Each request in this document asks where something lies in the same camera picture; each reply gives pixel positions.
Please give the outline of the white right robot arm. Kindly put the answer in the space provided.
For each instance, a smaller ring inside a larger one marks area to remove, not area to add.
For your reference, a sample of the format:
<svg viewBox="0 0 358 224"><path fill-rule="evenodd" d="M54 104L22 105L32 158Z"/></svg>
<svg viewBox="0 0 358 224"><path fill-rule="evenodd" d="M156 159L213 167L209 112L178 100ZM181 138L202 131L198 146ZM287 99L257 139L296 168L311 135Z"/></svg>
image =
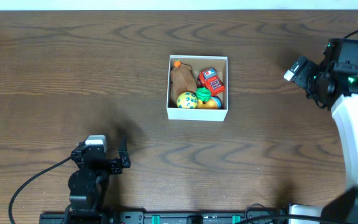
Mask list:
<svg viewBox="0 0 358 224"><path fill-rule="evenodd" d="M289 223L358 223L358 40L330 39L323 54L320 64L299 57L284 78L331 112L341 140L346 191L323 207L290 206Z"/></svg>

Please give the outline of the yellow ball with blue marks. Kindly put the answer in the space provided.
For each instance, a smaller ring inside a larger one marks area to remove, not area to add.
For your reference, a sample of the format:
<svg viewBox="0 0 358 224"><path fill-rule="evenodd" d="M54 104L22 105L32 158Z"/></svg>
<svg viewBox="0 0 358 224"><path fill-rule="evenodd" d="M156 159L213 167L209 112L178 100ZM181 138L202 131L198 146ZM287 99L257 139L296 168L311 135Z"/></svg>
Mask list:
<svg viewBox="0 0 358 224"><path fill-rule="evenodd" d="M198 98L192 92L181 93L177 98L177 107L184 109L195 109L198 106Z"/></svg>

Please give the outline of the brown plush toy with carrot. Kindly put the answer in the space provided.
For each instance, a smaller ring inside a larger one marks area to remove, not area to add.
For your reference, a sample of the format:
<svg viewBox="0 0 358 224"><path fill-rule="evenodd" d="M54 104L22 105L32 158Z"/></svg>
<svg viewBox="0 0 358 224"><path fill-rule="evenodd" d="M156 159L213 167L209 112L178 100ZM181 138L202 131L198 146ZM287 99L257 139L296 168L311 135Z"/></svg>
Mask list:
<svg viewBox="0 0 358 224"><path fill-rule="evenodd" d="M184 92L195 93L197 89L196 80L191 72L191 66L175 60L170 71L171 99L176 102L180 94Z"/></svg>

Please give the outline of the red toy fire truck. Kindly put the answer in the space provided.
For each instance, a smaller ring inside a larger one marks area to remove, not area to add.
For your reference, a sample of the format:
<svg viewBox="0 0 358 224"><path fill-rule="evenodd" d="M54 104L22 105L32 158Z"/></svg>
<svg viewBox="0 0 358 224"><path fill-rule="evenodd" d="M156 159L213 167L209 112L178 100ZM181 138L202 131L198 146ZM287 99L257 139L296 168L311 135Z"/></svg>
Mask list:
<svg viewBox="0 0 358 224"><path fill-rule="evenodd" d="M222 93L225 89L218 73L214 68L207 68L198 74L197 83L199 87L205 87L211 92L212 96Z"/></svg>

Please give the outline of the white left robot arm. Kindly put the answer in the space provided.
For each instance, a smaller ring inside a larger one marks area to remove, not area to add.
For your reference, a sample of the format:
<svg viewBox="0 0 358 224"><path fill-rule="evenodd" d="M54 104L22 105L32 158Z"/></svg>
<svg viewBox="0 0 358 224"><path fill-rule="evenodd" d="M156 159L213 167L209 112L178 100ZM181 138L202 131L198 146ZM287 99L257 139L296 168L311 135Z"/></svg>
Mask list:
<svg viewBox="0 0 358 224"><path fill-rule="evenodd" d="M130 168L131 160L126 139L119 144L119 156L106 158L107 140L104 135L90 135L71 152L78 166L69 180L70 204L65 209L63 223L118 223L118 214L104 205L110 176Z"/></svg>

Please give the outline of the green ridged toy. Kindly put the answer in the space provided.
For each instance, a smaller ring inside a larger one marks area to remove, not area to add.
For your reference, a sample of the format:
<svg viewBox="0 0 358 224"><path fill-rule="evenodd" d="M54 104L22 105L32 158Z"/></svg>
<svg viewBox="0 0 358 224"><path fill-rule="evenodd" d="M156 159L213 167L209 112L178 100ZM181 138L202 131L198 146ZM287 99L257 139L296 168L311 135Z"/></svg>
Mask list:
<svg viewBox="0 0 358 224"><path fill-rule="evenodd" d="M212 93L209 89L201 87L196 89L195 95L198 100L201 100L203 103L205 103L211 98Z"/></svg>

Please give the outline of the yellow rubber duck toy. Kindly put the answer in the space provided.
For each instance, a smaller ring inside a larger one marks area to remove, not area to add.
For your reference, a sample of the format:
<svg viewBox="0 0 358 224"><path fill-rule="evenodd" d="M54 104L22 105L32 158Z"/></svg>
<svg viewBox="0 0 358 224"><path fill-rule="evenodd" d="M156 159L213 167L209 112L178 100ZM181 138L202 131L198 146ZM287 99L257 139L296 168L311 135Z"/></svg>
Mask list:
<svg viewBox="0 0 358 224"><path fill-rule="evenodd" d="M221 100L218 97L212 96L208 101L198 100L196 108L204 110L219 110L221 107Z"/></svg>

